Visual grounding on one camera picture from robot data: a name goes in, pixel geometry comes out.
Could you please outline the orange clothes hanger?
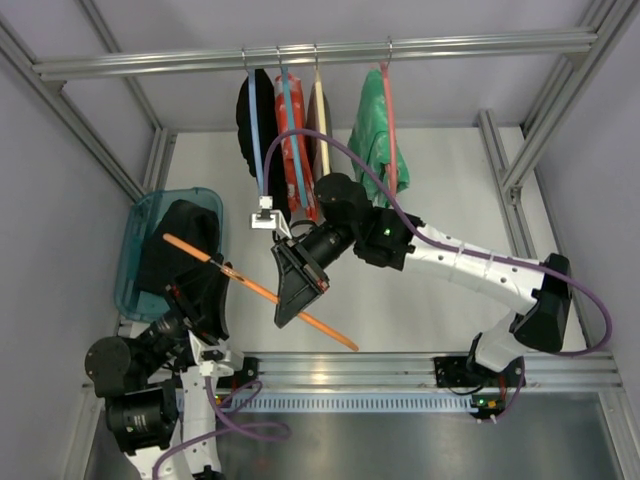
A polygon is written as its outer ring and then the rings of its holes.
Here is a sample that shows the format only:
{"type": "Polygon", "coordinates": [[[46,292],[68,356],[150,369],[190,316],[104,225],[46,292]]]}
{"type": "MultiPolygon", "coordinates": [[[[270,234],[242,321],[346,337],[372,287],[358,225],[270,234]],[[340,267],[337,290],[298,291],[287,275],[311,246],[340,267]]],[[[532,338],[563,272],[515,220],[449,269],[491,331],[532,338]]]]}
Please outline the orange clothes hanger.
{"type": "MultiPolygon", "coordinates": [[[[248,277],[238,273],[232,267],[223,265],[222,263],[214,260],[211,255],[206,254],[205,252],[195,248],[194,246],[190,245],[184,240],[181,240],[178,237],[169,233],[163,234],[162,239],[165,242],[167,242],[169,245],[181,250],[182,252],[193,257],[194,259],[197,259],[198,261],[203,263],[209,263],[216,266],[229,279],[236,281],[240,285],[258,294],[264,299],[270,301],[274,305],[276,306],[279,305],[279,297],[275,293],[271,292],[270,290],[260,285],[259,283],[256,283],[255,281],[249,279],[248,277]]],[[[301,312],[297,315],[297,317],[301,319],[303,322],[305,322],[306,324],[318,330],[319,332],[330,337],[331,339],[335,340],[341,345],[347,347],[352,352],[359,351],[359,347],[354,341],[352,341],[351,339],[349,339],[347,336],[343,335],[339,331],[335,330],[334,328],[330,327],[329,325],[316,319],[312,315],[306,312],[301,312]]]]}

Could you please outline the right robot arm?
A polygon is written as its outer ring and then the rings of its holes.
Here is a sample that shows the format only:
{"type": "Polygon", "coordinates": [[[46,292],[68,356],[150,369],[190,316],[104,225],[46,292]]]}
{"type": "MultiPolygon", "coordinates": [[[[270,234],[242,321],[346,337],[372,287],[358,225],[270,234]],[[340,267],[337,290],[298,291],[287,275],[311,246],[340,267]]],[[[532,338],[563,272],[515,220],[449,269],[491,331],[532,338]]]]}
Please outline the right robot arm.
{"type": "Polygon", "coordinates": [[[560,354],[571,294],[569,260],[551,253],[543,261],[499,261],[489,250],[426,225],[420,218],[376,207],[364,187],[333,173],[316,185],[323,223],[271,249],[278,271],[274,323],[285,327],[329,288],[327,268],[346,251],[365,263],[419,271],[466,287],[506,305],[510,312],[472,341],[466,371],[473,378],[504,372],[527,351],[560,354]]]}

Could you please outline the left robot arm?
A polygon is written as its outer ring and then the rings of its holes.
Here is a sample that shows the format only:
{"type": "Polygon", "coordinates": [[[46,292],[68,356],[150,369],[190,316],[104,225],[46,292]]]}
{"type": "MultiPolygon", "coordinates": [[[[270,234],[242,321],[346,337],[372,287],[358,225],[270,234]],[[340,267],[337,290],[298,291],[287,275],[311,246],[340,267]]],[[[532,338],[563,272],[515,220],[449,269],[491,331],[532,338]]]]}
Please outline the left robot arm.
{"type": "Polygon", "coordinates": [[[228,345],[228,285],[217,263],[200,263],[165,286],[168,311],[141,333],[87,351],[107,428],[142,479],[224,476],[211,400],[218,380],[242,365],[228,345]]]}

